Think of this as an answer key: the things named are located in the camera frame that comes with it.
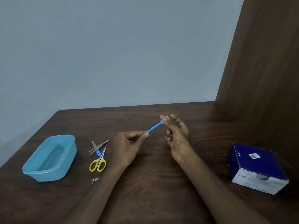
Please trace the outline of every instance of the scissors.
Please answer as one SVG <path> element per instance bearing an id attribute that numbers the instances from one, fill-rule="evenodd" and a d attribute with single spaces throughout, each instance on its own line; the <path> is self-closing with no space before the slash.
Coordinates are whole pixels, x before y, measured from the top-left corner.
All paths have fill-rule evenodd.
<path id="1" fill-rule="evenodd" d="M 106 144 L 107 142 L 108 142 L 109 140 L 107 140 L 107 141 L 105 141 L 104 143 L 102 143 L 102 144 L 100 144 L 100 145 L 98 145 L 98 146 L 95 146 L 95 143 L 94 142 L 92 142 L 92 145 L 93 145 L 93 152 L 92 153 L 90 153 L 90 155 L 91 154 L 93 154 L 95 151 L 97 151 L 97 150 L 99 150 L 104 144 Z"/>
<path id="2" fill-rule="evenodd" d="M 92 161 L 92 163 L 90 164 L 89 170 L 91 172 L 94 172 L 96 169 L 97 169 L 98 172 L 102 172 L 105 169 L 107 163 L 106 163 L 106 160 L 104 160 L 104 153 L 106 151 L 106 148 L 107 148 L 107 146 L 104 148 L 104 150 L 102 152 L 102 155 L 98 159 Z M 102 163 L 104 163 L 105 165 L 104 165 L 104 167 L 102 169 L 100 169 Z"/>

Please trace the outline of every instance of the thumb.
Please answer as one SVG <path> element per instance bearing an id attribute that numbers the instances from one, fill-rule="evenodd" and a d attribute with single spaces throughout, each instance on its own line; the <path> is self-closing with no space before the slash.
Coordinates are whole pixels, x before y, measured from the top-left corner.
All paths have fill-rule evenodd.
<path id="1" fill-rule="evenodd" d="M 134 146 L 138 147 L 138 149 L 140 148 L 140 146 L 142 145 L 142 143 L 145 141 L 145 139 L 148 138 L 150 134 L 148 132 L 144 133 L 143 135 L 140 136 L 140 138 L 136 141 L 136 143 L 134 144 Z"/>
<path id="2" fill-rule="evenodd" d="M 180 128 L 173 121 L 170 121 L 167 117 L 163 118 L 164 124 L 173 132 L 176 133 Z"/>

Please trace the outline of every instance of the wall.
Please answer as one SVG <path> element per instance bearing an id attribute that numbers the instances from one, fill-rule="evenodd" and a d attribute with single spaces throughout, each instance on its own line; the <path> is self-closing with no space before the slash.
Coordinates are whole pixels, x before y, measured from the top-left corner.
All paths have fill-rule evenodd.
<path id="1" fill-rule="evenodd" d="M 216 102 L 299 168 L 299 0 L 244 0 Z"/>
<path id="2" fill-rule="evenodd" d="M 60 109 L 215 100 L 243 0 L 1 0 L 0 160 Z"/>

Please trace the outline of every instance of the wooden table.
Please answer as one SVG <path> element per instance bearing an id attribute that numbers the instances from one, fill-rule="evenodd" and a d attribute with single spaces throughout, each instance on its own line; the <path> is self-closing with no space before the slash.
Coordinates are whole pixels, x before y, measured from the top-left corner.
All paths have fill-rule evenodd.
<path id="1" fill-rule="evenodd" d="M 101 173 L 89 171 L 91 141 L 100 144 L 119 131 L 147 130 L 160 114 L 179 115 L 191 131 L 194 150 L 236 194 L 271 223 L 298 223 L 296 177 L 272 196 L 233 184 L 225 153 L 232 142 L 261 146 L 237 120 L 214 102 L 61 110 L 55 113 L 0 169 L 0 223 L 57 223 Z M 133 163 L 117 182 L 99 223 L 214 223 L 203 200 L 173 160 L 164 141 L 165 126 L 151 132 Z M 64 178 L 38 183 L 22 172 L 36 148 L 48 137 L 75 136 L 77 155 Z M 112 157 L 108 143 L 107 168 Z M 285 162 L 289 177 L 296 176 Z"/>

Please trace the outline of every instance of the hand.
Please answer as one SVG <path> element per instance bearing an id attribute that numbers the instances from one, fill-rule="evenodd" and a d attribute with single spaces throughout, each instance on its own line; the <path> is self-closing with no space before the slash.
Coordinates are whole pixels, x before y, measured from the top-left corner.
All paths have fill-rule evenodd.
<path id="1" fill-rule="evenodd" d="M 178 162 L 184 152 L 192 149 L 190 145 L 190 131 L 185 123 L 176 115 L 171 114 L 170 117 L 175 120 L 177 124 L 169 120 L 164 115 L 160 116 L 164 124 L 168 127 L 165 139 L 171 147 L 171 155 L 174 160 Z"/>
<path id="2" fill-rule="evenodd" d="M 146 131 L 119 132 L 113 138 L 112 162 L 126 168 L 134 160 L 141 144 L 149 136 Z"/>

